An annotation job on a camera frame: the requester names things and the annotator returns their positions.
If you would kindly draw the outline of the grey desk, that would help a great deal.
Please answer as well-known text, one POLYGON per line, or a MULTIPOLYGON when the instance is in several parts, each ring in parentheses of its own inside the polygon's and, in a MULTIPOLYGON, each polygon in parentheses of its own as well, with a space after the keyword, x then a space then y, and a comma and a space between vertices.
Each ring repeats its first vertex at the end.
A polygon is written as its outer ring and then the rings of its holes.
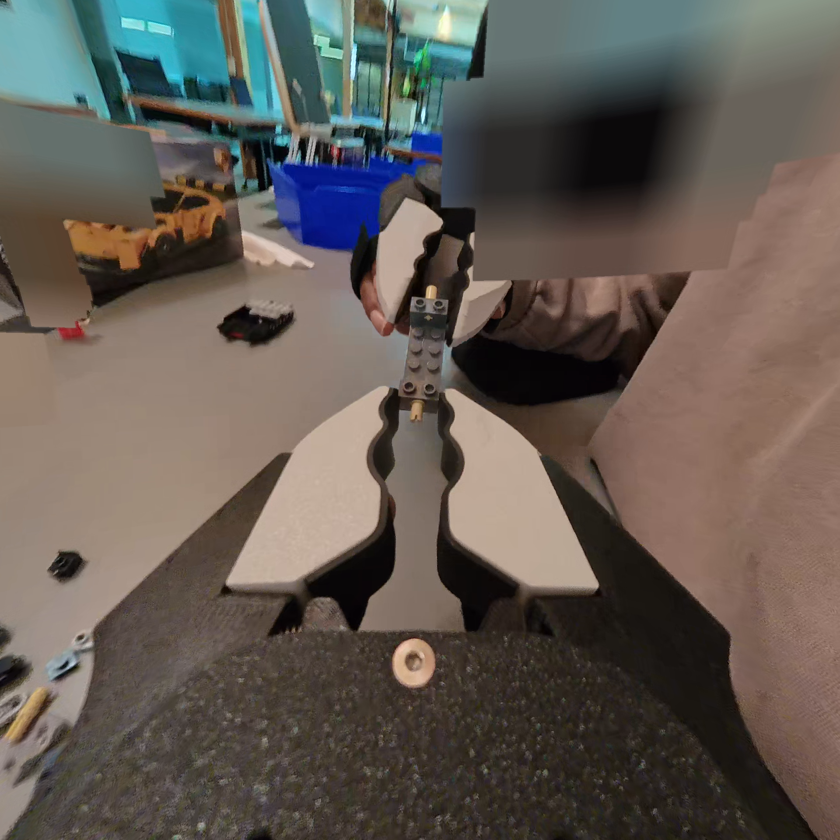
POLYGON ((2 439, 2 624, 30 665, 11 692, 45 685, 50 659, 274 457, 400 380, 406 341, 368 322, 349 254, 297 244, 270 192, 238 211, 314 267, 155 282, 95 311, 87 340, 47 337, 54 410, 2 439), (217 325, 252 300, 288 303, 295 320, 260 346, 226 341, 217 325))

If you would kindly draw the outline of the green plant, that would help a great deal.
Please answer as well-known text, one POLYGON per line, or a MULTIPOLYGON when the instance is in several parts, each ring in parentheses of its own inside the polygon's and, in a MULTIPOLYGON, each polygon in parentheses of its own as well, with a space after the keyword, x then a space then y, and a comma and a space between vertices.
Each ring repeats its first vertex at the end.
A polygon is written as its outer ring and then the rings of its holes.
POLYGON ((406 81, 410 82, 408 97, 416 102, 420 102, 423 99, 432 78, 432 57, 430 52, 432 43, 431 39, 427 39, 423 47, 414 54, 410 77, 406 77, 406 81))

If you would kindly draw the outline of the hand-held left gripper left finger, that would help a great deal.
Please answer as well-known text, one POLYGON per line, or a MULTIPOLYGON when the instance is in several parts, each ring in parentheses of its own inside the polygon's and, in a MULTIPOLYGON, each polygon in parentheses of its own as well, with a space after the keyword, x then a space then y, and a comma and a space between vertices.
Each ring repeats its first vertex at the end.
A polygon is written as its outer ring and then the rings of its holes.
POLYGON ((291 452, 227 580, 235 593, 336 601, 359 627, 389 581, 396 538, 386 478, 396 390, 379 386, 322 422, 291 452))

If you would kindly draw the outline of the long background table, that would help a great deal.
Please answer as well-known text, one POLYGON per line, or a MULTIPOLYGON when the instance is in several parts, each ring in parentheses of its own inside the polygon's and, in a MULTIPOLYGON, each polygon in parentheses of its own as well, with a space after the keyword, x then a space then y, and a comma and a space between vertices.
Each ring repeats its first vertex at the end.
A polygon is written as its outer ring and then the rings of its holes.
POLYGON ((161 98, 127 93, 124 100, 139 109, 164 112, 177 117, 199 119, 240 128, 267 129, 286 125, 284 119, 271 112, 229 103, 197 101, 182 98, 161 98))

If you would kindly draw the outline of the toy car box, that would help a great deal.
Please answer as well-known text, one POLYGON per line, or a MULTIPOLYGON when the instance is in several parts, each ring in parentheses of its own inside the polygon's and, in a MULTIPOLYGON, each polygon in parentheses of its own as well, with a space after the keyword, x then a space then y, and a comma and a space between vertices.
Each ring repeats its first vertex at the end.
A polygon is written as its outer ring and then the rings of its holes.
POLYGON ((125 129, 150 139, 161 188, 154 225, 64 221, 93 308, 153 280, 222 266, 243 255, 235 157, 227 143, 197 133, 125 129))

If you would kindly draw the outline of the black office chair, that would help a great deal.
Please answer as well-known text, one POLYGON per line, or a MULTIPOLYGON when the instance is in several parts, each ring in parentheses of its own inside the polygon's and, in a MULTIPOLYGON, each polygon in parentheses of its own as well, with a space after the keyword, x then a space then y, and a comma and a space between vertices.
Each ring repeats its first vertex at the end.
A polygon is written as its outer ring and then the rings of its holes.
POLYGON ((159 58, 144 58, 115 50, 129 90, 134 95, 176 98, 178 90, 170 83, 159 58))

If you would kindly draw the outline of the black mesh wrist rest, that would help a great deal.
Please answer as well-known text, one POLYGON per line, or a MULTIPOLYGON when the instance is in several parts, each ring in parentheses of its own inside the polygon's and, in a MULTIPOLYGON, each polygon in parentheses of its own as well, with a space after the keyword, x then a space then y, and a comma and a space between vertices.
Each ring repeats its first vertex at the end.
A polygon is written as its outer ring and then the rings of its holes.
POLYGON ((611 391, 621 373, 611 360, 521 349, 483 335, 452 349, 452 361, 482 395, 498 403, 537 406, 611 391))

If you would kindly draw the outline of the person's beige sweatshirt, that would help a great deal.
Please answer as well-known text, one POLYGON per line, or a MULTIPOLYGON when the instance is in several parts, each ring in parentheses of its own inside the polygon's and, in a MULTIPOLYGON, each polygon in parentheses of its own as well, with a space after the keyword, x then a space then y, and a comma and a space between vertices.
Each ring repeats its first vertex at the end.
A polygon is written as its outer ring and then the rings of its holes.
POLYGON ((625 529, 717 618, 752 740, 839 835, 839 159, 778 164, 591 441, 625 529))

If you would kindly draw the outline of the dark grey brick assembly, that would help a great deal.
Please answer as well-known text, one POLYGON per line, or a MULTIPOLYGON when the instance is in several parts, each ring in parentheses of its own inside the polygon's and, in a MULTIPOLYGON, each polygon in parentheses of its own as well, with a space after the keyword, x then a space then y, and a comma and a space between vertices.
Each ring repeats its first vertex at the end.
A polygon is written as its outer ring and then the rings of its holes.
POLYGON ((437 413, 443 393, 448 302, 440 297, 434 301, 412 298, 408 324, 405 368, 398 389, 401 409, 409 416, 411 402, 422 400, 425 403, 425 418, 437 413))

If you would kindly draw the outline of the person's right hand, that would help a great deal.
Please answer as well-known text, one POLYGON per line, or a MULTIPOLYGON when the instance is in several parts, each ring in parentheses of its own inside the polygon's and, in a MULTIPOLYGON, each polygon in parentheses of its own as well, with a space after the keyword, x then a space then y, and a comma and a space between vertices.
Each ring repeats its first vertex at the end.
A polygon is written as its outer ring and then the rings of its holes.
POLYGON ((364 275, 360 282, 360 302, 374 330, 383 337, 390 336, 395 330, 395 324, 388 321, 384 315, 375 287, 374 267, 364 275))

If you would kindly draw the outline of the person's right forearm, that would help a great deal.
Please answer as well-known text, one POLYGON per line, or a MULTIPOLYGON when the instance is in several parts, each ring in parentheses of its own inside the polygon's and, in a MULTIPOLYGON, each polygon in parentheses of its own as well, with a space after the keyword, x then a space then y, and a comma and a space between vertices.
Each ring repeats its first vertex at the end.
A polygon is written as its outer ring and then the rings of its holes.
POLYGON ((523 350, 610 361, 629 380, 689 278, 680 272, 514 281, 482 333, 523 350))

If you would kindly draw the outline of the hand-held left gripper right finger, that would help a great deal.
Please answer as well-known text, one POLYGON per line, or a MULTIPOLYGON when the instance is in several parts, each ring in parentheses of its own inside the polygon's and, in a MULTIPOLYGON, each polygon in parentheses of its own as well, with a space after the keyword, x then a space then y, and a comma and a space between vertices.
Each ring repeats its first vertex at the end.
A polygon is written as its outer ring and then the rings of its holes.
POLYGON ((446 485, 438 577, 466 627, 497 602, 592 598, 599 584, 539 451, 518 430, 457 390, 438 410, 446 485))

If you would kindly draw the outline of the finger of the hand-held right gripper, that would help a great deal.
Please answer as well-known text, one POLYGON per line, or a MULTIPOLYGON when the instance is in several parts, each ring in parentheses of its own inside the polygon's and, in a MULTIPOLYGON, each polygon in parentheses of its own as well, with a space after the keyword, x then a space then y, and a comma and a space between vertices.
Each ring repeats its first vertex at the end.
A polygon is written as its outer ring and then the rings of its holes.
POLYGON ((475 278, 474 235, 467 241, 442 234, 431 246, 425 269, 425 286, 435 286, 447 302, 448 314, 445 341, 458 346, 472 339, 506 299, 509 280, 477 280, 475 278))
POLYGON ((440 233, 443 220, 424 203, 402 201, 379 234, 375 289, 386 322, 397 324, 410 297, 417 265, 430 238, 440 233))

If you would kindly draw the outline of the black toy car chassis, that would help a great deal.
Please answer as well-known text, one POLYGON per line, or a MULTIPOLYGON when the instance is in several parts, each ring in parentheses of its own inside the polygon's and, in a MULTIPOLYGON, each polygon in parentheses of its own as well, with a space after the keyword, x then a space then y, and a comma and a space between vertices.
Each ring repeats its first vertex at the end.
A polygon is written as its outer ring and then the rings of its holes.
POLYGON ((224 316, 217 331, 228 342, 239 341, 251 347, 279 337, 294 322, 291 304, 272 300, 252 300, 224 316))

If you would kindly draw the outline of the dark leaning board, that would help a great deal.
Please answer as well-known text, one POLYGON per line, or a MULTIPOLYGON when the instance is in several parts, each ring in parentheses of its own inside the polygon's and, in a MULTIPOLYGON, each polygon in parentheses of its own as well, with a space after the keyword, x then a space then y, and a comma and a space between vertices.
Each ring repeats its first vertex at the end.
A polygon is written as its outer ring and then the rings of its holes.
POLYGON ((300 128, 330 125, 331 114, 324 97, 319 55, 306 4, 303 1, 267 2, 300 128))

